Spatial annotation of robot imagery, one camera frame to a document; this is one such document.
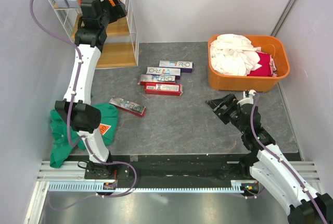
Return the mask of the red barcode toothpaste box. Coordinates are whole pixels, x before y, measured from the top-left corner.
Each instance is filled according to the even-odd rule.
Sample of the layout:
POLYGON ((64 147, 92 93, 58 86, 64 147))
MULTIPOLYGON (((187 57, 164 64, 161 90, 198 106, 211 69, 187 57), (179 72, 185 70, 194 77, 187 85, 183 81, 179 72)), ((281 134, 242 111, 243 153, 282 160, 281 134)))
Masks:
POLYGON ((181 96, 183 86, 181 84, 146 83, 144 92, 153 95, 181 96))

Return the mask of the red silver R&O box front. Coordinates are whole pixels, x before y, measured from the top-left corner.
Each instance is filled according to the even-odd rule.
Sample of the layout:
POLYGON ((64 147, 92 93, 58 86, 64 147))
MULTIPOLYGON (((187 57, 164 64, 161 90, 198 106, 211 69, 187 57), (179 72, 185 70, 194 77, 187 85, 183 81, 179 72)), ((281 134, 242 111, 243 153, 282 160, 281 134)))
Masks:
POLYGON ((130 114, 143 117, 146 113, 146 107, 139 105, 135 102, 125 100, 121 97, 112 97, 109 104, 115 106, 116 108, 126 111, 130 114))

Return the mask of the red silver r&o box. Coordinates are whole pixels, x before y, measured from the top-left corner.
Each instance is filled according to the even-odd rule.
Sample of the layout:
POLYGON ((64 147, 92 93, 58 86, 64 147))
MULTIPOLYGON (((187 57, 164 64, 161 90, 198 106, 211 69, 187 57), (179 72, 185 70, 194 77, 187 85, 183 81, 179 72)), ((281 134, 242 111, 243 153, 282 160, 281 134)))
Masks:
POLYGON ((135 102, 125 100, 121 97, 112 97, 109 104, 115 106, 116 108, 126 111, 130 114, 143 117, 146 113, 146 107, 139 105, 135 102))
POLYGON ((166 83, 175 84, 175 76, 170 75, 152 75, 152 74, 141 74, 138 85, 145 85, 146 83, 166 83))

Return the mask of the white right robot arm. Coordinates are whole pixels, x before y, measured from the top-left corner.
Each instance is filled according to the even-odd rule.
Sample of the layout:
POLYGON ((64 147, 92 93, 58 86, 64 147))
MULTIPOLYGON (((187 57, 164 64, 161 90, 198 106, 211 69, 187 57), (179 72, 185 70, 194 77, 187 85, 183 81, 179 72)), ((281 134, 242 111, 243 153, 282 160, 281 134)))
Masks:
POLYGON ((224 123, 231 123, 249 150, 239 161, 244 179, 255 179, 285 210, 289 223, 332 223, 332 197, 312 187, 284 156, 276 141, 261 125, 260 93, 232 93, 205 103, 224 123))

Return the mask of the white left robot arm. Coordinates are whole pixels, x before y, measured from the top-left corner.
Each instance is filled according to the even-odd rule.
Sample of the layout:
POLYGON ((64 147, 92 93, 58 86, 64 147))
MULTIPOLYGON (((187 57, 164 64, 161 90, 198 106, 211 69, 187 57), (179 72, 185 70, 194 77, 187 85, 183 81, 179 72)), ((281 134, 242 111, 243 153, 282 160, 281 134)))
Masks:
POLYGON ((96 173, 108 179, 114 166, 99 130, 101 112, 91 105, 91 88, 108 25, 126 17, 126 10, 121 0, 81 0, 81 11, 72 42, 75 59, 70 83, 63 100, 55 102, 55 110, 67 125, 69 145, 76 146, 71 140, 71 131, 75 131, 84 142, 90 161, 99 163, 96 173))

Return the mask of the orange plastic basin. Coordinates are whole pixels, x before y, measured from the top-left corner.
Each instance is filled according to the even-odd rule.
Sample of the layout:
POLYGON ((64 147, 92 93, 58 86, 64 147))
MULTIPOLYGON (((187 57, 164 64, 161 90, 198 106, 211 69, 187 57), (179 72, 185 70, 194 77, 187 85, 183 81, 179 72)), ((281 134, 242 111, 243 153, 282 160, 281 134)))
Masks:
POLYGON ((290 65, 283 43, 270 35, 246 35, 252 45, 261 47, 262 51, 272 55, 277 68, 275 77, 251 77, 251 76, 225 76, 215 71, 211 65, 208 54, 208 83, 214 90, 257 92, 270 91, 280 80, 289 75, 290 65))

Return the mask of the purple silver R&O box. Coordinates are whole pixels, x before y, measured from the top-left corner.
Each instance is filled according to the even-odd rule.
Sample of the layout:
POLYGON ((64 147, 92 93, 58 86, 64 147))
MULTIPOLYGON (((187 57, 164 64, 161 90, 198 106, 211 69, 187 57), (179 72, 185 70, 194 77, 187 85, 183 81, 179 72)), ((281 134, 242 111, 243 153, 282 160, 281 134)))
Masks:
POLYGON ((177 68, 184 73, 192 73, 194 70, 194 63, 192 61, 159 61, 159 67, 162 68, 177 68))

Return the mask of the white cloth in basin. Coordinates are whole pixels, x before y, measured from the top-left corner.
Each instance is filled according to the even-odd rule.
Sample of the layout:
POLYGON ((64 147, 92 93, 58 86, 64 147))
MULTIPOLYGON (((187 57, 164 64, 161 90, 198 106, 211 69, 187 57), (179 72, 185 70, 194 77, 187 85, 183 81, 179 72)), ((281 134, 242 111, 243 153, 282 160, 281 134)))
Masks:
POLYGON ((210 44, 211 66, 226 76, 247 76, 262 67, 260 50, 245 36, 221 34, 210 44))

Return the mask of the purple silver toothpaste box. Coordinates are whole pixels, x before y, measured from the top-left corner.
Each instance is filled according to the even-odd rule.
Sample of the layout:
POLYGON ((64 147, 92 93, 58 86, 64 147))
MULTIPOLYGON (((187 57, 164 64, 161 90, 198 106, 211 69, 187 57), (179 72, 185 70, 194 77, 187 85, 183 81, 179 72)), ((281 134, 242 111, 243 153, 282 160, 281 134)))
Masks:
POLYGON ((176 80, 181 78, 181 70, 178 68, 147 67, 146 74, 175 76, 176 80))

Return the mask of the red cloth in basin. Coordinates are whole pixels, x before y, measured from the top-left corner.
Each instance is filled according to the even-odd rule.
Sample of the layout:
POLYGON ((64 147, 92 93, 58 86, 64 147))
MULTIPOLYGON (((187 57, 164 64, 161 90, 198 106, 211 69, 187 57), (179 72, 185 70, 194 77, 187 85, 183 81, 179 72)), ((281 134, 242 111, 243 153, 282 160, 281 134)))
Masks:
POLYGON ((257 52, 260 60, 258 62, 261 67, 254 71, 250 71, 248 77, 276 77, 276 66, 272 56, 268 53, 257 52))

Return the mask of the green cloth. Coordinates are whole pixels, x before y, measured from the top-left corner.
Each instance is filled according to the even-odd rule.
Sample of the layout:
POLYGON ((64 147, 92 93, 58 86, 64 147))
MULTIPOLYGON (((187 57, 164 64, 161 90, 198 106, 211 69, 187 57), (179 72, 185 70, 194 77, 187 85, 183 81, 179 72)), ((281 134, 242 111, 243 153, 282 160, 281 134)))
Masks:
MULTIPOLYGON (((109 146, 113 141, 117 128, 119 117, 118 110, 115 106, 107 103, 96 104, 94 107, 101 112, 99 132, 102 135, 104 144, 109 146)), ((60 168, 71 154, 73 147, 71 147, 68 142, 67 125, 55 110, 50 112, 49 126, 54 139, 50 153, 50 166, 52 168, 60 168)))

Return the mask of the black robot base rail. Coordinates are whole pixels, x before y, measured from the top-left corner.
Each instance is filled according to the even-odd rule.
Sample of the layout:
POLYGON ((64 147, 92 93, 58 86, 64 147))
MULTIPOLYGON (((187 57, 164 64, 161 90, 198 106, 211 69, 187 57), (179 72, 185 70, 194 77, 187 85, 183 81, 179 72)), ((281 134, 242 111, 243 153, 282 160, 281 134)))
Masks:
POLYGON ((252 180, 250 166, 255 154, 208 155, 115 155, 106 166, 90 161, 86 179, 115 179, 118 187, 135 189, 221 188, 233 180, 252 180))

